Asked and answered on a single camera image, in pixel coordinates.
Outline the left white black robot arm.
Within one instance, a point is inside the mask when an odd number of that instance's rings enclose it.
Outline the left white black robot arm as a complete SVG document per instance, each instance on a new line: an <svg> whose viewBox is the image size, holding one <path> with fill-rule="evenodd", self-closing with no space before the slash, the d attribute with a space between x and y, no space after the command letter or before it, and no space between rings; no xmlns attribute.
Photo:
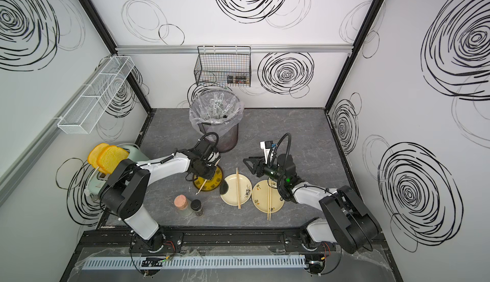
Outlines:
<svg viewBox="0 0 490 282"><path fill-rule="evenodd" d="M210 132L200 137L193 148L176 149L163 158L145 162L124 159L99 191L99 201L131 227L149 252L156 253L166 240L160 225L144 207L148 186L182 173L212 179L221 158L218 142L218 134Z"/></svg>

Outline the chopsticks green tip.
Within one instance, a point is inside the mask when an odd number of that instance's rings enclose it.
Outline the chopsticks green tip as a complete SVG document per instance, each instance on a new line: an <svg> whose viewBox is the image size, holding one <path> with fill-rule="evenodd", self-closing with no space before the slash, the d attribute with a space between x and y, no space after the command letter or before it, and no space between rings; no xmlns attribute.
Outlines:
<svg viewBox="0 0 490 282"><path fill-rule="evenodd" d="M239 168L236 167L236 195L237 195L237 208L241 209L241 185L240 185L240 173Z"/></svg>

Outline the bamboo chopsticks pair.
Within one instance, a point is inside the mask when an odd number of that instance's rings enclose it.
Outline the bamboo chopsticks pair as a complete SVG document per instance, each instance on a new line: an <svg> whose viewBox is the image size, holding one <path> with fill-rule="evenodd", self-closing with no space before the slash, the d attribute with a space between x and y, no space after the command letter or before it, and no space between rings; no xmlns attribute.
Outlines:
<svg viewBox="0 0 490 282"><path fill-rule="evenodd" d="M267 220L271 220L271 196L272 196L272 184L271 184L271 179L269 178L267 180L267 185L268 185L268 193L267 193Z"/></svg>

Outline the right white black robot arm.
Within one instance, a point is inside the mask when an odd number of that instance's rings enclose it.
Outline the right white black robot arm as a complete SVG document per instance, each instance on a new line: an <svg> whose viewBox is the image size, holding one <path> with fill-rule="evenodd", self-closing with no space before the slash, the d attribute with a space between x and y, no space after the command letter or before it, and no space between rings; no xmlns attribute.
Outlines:
<svg viewBox="0 0 490 282"><path fill-rule="evenodd" d="M323 212L324 218L306 225L307 239L311 242L335 243L350 254L370 244L382 233L382 228L361 197L350 186L329 189L303 180L290 154L291 144L290 133L277 143L261 142L264 154L245 158L243 163L254 176L270 179L284 201Z"/></svg>

